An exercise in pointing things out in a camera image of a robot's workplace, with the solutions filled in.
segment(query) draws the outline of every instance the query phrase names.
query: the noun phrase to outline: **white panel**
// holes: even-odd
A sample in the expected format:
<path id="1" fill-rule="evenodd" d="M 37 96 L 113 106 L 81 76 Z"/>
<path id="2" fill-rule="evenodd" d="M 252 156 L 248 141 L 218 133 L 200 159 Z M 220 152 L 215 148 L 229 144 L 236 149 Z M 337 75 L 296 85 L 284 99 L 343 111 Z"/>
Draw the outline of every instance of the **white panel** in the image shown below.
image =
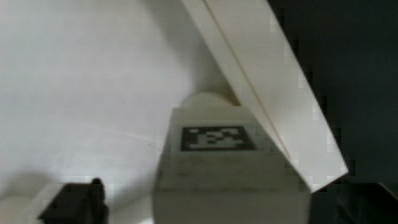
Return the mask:
<path id="1" fill-rule="evenodd" d="M 346 166 L 268 3 L 183 2 L 239 103 L 280 142 L 280 150 L 316 191 L 346 173 Z"/>

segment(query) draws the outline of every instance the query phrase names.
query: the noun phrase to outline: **white wall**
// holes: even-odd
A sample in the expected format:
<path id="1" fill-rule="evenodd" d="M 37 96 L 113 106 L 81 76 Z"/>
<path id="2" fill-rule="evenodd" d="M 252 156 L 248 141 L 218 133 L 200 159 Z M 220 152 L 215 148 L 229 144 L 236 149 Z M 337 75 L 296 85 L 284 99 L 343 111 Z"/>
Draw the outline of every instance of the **white wall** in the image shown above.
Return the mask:
<path id="1" fill-rule="evenodd" d="M 0 0 L 0 196 L 99 175 L 133 199 L 202 90 L 229 94 L 179 0 Z"/>

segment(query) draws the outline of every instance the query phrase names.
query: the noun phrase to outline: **black and white square marker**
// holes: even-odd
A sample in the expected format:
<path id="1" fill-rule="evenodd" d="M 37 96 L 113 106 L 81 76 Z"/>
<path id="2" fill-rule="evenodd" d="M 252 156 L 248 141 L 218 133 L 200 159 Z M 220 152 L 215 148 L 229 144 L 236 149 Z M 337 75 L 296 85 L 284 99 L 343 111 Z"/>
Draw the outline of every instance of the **black and white square marker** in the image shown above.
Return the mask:
<path id="1" fill-rule="evenodd" d="M 183 128 L 181 151 L 255 150 L 243 127 Z"/>

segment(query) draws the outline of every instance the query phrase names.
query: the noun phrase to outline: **black object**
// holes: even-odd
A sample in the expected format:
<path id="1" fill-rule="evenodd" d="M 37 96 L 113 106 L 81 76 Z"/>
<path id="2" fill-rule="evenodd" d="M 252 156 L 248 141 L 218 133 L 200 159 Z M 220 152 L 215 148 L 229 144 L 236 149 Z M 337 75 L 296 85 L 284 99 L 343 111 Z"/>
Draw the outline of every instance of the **black object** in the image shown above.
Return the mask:
<path id="1" fill-rule="evenodd" d="M 39 216 L 44 224 L 106 224 L 108 207 L 99 179 L 90 184 L 65 184 Z"/>

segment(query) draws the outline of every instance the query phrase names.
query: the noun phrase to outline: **white slanted board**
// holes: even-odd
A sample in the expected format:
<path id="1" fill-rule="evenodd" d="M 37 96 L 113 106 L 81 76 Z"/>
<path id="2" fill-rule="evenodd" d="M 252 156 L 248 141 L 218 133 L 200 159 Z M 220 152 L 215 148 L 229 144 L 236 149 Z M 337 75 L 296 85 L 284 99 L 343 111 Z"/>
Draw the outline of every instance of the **white slanted board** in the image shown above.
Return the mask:
<path id="1" fill-rule="evenodd" d="M 268 2 L 181 1 L 241 106 L 314 192 L 346 165 Z"/>

